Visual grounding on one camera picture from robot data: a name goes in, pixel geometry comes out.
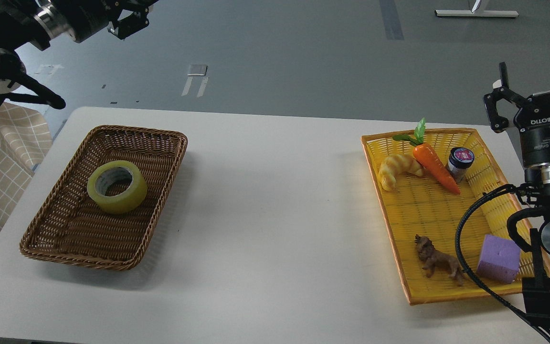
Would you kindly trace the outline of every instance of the croissant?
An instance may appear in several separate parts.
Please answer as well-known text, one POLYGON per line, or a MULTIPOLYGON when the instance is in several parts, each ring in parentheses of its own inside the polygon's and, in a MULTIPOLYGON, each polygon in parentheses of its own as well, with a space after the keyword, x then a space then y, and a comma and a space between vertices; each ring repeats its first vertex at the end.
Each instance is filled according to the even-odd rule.
POLYGON ((393 154, 388 155, 381 163, 378 174, 379 183, 384 190, 393 191, 396 189, 396 176, 402 172, 423 176, 422 166, 412 155, 393 154))

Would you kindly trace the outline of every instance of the jar lid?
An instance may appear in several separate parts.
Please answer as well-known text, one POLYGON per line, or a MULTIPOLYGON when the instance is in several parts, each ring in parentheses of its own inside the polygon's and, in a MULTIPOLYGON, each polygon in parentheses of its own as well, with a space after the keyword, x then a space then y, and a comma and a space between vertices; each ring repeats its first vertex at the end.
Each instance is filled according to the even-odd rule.
POLYGON ((474 153, 472 150, 463 147, 451 148, 449 162, 457 168, 469 168, 474 161, 474 153))

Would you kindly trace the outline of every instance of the gray floor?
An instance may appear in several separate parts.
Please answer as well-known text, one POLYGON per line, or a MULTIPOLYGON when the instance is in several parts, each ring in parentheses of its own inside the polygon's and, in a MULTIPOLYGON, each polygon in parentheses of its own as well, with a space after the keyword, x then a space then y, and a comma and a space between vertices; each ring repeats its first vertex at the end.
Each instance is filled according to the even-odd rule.
POLYGON ((514 20, 434 15, 468 6, 163 0, 150 26, 124 42, 101 31, 79 45, 59 37, 44 52, 27 45, 18 53, 29 74, 67 100, 63 110, 35 107, 52 133, 83 106, 488 124, 482 96, 499 62, 518 93, 550 89, 550 1, 489 3, 518 11, 514 20), (209 66, 201 97, 202 77, 182 96, 192 64, 209 66))

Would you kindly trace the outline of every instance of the brown toy animal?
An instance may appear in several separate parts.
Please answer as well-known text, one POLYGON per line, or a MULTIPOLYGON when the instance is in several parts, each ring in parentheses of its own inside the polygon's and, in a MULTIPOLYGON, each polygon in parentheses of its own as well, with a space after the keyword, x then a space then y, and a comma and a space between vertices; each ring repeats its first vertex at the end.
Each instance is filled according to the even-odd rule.
POLYGON ((434 268, 438 265, 439 267, 449 269, 449 277, 455 279, 459 287, 464 285, 464 275, 460 268, 460 262, 454 257, 434 248, 432 240, 428 239, 428 237, 415 235, 415 250, 417 250, 419 260, 425 261, 422 269, 428 270, 426 277, 432 277, 434 268))

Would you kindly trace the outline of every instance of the white table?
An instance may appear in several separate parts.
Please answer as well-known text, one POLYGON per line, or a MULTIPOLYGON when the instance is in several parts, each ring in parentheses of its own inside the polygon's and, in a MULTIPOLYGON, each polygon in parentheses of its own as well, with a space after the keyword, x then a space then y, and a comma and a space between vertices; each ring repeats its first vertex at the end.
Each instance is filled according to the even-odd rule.
MULTIPOLYGON (((360 136, 408 122, 75 111, 0 234, 0 337, 123 343, 540 343, 494 300, 409 306, 360 136), (146 256, 127 272, 20 255, 22 234, 86 133, 185 133, 146 256)), ((429 127, 458 127, 430 124, 429 127)), ((507 135, 473 126, 511 183, 507 135)), ((522 307, 519 295, 508 297, 522 307)))

